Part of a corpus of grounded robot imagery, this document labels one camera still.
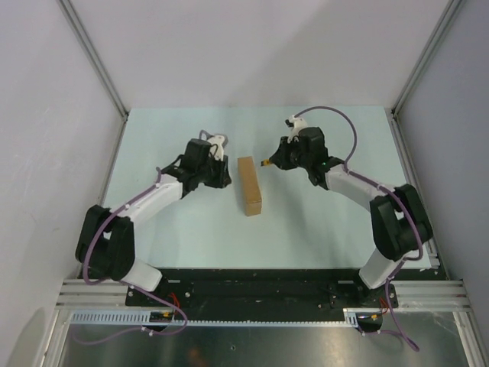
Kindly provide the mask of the brown cardboard express box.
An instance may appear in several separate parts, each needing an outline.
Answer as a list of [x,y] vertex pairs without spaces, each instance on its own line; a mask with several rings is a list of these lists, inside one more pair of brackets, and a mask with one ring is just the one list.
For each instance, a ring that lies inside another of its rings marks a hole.
[[262,196],[252,156],[238,158],[238,173],[244,197],[244,213],[246,216],[261,214]]

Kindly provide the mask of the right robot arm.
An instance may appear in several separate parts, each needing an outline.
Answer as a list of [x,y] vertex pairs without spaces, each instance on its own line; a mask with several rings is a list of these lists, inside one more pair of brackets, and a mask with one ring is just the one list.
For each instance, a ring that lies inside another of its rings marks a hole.
[[345,161],[329,154],[320,128],[281,137],[276,152],[261,162],[267,165],[283,171],[302,168],[313,186],[341,194],[370,213],[375,250],[352,288],[358,305],[371,306],[380,297],[379,287],[405,262],[423,257],[423,245],[433,231],[416,188],[408,183],[389,187],[348,169]]

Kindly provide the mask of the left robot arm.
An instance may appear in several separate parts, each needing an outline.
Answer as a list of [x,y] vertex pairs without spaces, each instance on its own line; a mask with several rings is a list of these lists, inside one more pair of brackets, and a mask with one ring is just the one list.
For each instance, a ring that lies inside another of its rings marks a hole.
[[202,130],[183,154],[157,169],[155,181],[143,192],[117,208],[94,205],[83,221],[76,247],[83,280],[96,285],[118,281],[142,289],[150,304],[163,304],[169,296],[160,270],[136,256],[136,228],[192,193],[199,185],[224,189],[231,182],[225,148],[228,137]]

